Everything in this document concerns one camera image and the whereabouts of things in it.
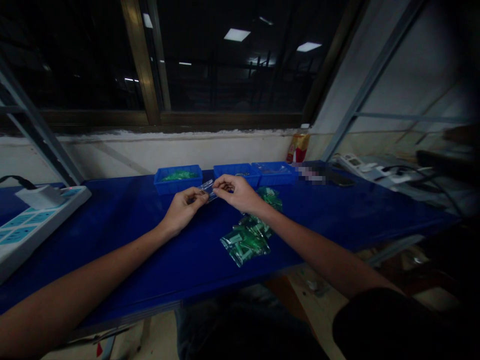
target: person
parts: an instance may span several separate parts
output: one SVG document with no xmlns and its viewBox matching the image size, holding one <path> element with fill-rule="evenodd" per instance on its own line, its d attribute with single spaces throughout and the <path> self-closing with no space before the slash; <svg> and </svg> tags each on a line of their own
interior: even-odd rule
<svg viewBox="0 0 480 360">
<path fill-rule="evenodd" d="M 458 352 L 456 335 L 432 313 L 341 246 L 264 202 L 239 176 L 223 175 L 214 192 L 268 224 L 350 301 L 336 315 L 333 337 L 347 359 L 440 359 Z M 55 280 L 0 317 L 0 358 L 41 357 L 149 256 L 185 228 L 209 196 L 177 193 L 164 219 L 133 242 Z M 177 313 L 181 359 L 327 359 L 308 326 L 271 294 L 226 296 Z"/>
</svg>

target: wire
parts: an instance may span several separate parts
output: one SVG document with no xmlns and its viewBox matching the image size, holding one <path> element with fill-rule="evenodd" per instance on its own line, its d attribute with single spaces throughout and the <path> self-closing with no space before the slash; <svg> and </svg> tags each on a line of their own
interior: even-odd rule
<svg viewBox="0 0 480 360">
<path fill-rule="evenodd" d="M 387 166 L 387 167 L 384 167 L 384 168 L 382 169 L 382 171 L 383 171 L 383 172 L 387 172 L 387 171 L 389 171 L 390 169 L 393 169 L 393 168 L 404 168 L 404 169 L 413 170 L 414 172 L 416 172 L 417 174 L 420 174 L 420 175 L 423 176 L 424 178 L 427 178 L 427 177 L 428 177 L 428 175 L 425 175 L 423 172 L 419 171 L 418 169 L 416 169 L 416 168 L 414 168 L 414 167 L 411 167 L 411 166 L 407 166 L 407 165 Z M 450 196 L 450 194 L 449 194 L 443 187 L 441 187 L 441 186 L 438 184 L 438 182 L 436 182 L 435 180 L 429 179 L 428 181 L 431 182 L 433 185 L 435 185 L 438 190 L 440 190 L 442 193 L 445 194 L 445 196 L 446 196 L 447 199 L 450 201 L 450 203 L 452 204 L 453 208 L 454 208 L 455 211 L 458 213 L 458 215 L 459 215 L 462 219 L 465 219 L 464 213 L 460 210 L 460 207 L 457 205 L 457 203 L 454 201 L 454 199 Z"/>
<path fill-rule="evenodd" d="M 27 190 L 35 190 L 37 187 L 35 185 L 33 185 L 30 181 L 28 181 L 27 179 L 24 179 L 23 177 L 21 176 L 18 176 L 18 175 L 7 175 L 7 176 L 4 176 L 2 178 L 0 178 L 0 183 L 3 183 L 5 180 L 7 180 L 8 178 L 13 178 L 15 180 L 18 181 L 18 183 L 20 185 L 22 185 L 25 189 Z"/>
</svg>

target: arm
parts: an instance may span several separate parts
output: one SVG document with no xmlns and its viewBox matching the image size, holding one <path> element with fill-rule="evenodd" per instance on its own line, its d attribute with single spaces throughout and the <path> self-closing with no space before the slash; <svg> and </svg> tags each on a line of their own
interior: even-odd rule
<svg viewBox="0 0 480 360">
<path fill-rule="evenodd" d="M 241 212 L 255 215 L 264 221 L 347 298 L 351 299 L 373 288 L 390 288 L 401 292 L 351 252 L 276 211 L 257 195 L 244 178 L 223 175 L 215 181 L 213 187 L 216 188 L 214 191 L 218 197 Z"/>
<path fill-rule="evenodd" d="M 153 230 L 55 280 L 4 313 L 0 359 L 41 357 L 61 344 L 122 281 L 178 235 L 208 198 L 195 187 L 177 193 Z"/>
</svg>

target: hand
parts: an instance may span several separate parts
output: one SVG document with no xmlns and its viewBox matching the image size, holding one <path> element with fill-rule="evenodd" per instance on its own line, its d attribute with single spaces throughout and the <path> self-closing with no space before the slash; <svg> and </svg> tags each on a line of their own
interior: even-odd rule
<svg viewBox="0 0 480 360">
<path fill-rule="evenodd" d="M 165 231 L 170 238 L 177 236 L 192 220 L 197 210 L 206 204 L 208 200 L 209 195 L 196 187 L 190 187 L 187 190 L 177 192 L 165 217 L 154 231 Z"/>
<path fill-rule="evenodd" d="M 213 192 L 242 213 L 257 215 L 258 211 L 267 205 L 241 176 L 220 176 L 213 183 Z"/>
</svg>

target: green component in bag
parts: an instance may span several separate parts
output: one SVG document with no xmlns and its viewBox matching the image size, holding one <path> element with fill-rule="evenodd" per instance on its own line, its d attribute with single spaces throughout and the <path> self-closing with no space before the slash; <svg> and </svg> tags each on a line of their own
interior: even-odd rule
<svg viewBox="0 0 480 360">
<path fill-rule="evenodd" d="M 165 176 L 162 181 L 173 181 L 173 180 L 183 180 L 183 179 L 193 179 L 193 178 L 198 178 L 199 176 L 190 171 L 183 171 L 183 170 L 178 170 L 175 171 L 174 173 L 171 173 L 170 175 Z"/>
<path fill-rule="evenodd" d="M 235 228 L 220 241 L 238 267 L 255 256 L 270 253 L 267 241 L 255 236 L 244 226 Z"/>
<path fill-rule="evenodd" d="M 282 211 L 282 200 L 279 192 L 270 187 L 260 187 L 257 190 L 260 197 L 274 209 Z M 241 218 L 233 230 L 223 236 L 220 241 L 238 267 L 253 257 L 270 253 L 267 240 L 273 235 L 272 229 L 253 215 Z"/>
</svg>

